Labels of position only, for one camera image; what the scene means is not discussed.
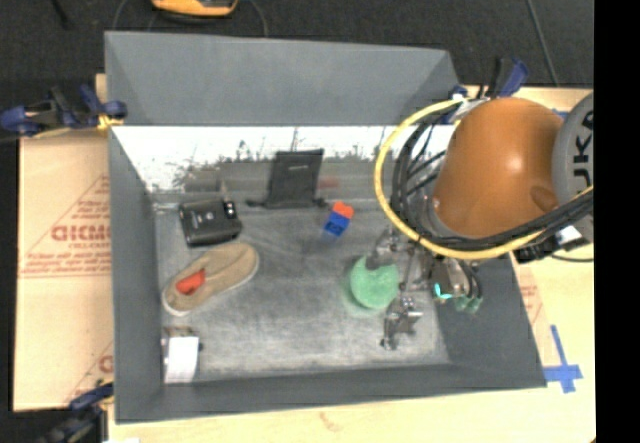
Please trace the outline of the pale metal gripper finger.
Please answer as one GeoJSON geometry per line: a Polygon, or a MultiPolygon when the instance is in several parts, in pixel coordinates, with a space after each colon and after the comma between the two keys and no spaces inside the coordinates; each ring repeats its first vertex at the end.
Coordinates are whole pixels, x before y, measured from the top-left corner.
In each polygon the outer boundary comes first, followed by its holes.
{"type": "Polygon", "coordinates": [[[400,237],[395,229],[383,230],[365,258],[366,268],[373,271],[383,266],[395,264],[399,242],[400,237]]]}
{"type": "Polygon", "coordinates": [[[412,296],[398,296],[385,312],[381,346],[386,350],[396,350],[401,335],[413,337],[416,334],[415,326],[423,315],[424,311],[417,307],[412,296]]]}

